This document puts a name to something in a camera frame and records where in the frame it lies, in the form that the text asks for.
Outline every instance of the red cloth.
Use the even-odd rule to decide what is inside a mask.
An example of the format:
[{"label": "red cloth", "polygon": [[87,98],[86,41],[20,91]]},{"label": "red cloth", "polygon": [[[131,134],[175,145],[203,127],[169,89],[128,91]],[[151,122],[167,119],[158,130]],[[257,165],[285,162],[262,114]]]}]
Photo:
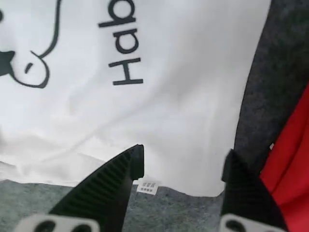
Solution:
[{"label": "red cloth", "polygon": [[309,231],[309,85],[260,177],[282,210],[289,230]]}]

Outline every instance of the gray fabric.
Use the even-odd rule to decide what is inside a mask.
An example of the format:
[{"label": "gray fabric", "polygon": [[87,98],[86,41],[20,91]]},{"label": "gray fabric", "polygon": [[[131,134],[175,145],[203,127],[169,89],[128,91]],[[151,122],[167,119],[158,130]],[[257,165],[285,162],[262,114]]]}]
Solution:
[{"label": "gray fabric", "polygon": [[[308,81],[308,0],[274,0],[248,79],[235,150],[257,172]],[[46,213],[68,187],[0,183],[0,232]],[[132,190],[125,232],[215,232],[222,195],[195,198],[168,188],[156,196]]]}]

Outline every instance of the black line drawing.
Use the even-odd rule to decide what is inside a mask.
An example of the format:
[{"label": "black line drawing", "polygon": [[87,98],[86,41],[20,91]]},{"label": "black line drawing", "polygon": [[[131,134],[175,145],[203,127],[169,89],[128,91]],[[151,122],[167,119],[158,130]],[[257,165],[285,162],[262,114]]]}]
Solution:
[{"label": "black line drawing", "polygon": [[[15,55],[15,51],[8,51],[8,52],[2,52],[0,51],[0,76],[9,74],[17,83],[26,86],[26,87],[31,87],[31,88],[45,88],[48,84],[49,77],[50,77],[50,71],[49,67],[46,64],[46,62],[43,60],[44,57],[46,57],[48,54],[50,54],[53,49],[55,48],[58,37],[59,37],[59,21],[60,21],[60,5],[61,5],[62,0],[57,0],[56,2],[56,15],[55,15],[55,22],[54,22],[54,34],[52,41],[49,45],[49,47],[41,54],[37,55],[35,52],[30,51],[31,54],[36,56],[41,63],[45,67],[45,78],[44,80],[39,84],[39,85],[30,85],[24,82],[21,82],[14,74],[14,70],[11,66],[11,61]],[[3,20],[4,15],[3,12],[0,10],[0,22]],[[31,67],[33,66],[33,63],[28,63],[28,65],[25,68],[25,73],[27,74]]]}]

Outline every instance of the white fabric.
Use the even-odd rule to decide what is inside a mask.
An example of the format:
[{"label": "white fabric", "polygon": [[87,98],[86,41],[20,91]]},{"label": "white fabric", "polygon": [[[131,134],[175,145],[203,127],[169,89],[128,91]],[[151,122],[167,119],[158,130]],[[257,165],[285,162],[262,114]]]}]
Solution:
[{"label": "white fabric", "polygon": [[[247,77],[270,0],[0,0],[0,179],[75,186],[123,150],[145,146],[153,180],[194,196],[217,196],[234,146]],[[54,36],[60,4],[59,35]],[[113,33],[137,29],[138,48]],[[137,41],[121,36],[130,49]],[[113,85],[129,75],[142,84]],[[32,67],[25,73],[29,63]]]}]

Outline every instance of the white label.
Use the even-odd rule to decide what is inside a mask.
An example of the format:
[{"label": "white label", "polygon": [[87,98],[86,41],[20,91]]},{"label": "white label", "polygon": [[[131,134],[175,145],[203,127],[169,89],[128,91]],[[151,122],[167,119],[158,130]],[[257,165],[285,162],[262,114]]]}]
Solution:
[{"label": "white label", "polygon": [[159,185],[157,182],[144,180],[137,186],[136,192],[143,192],[151,195],[156,195],[158,187]]}]

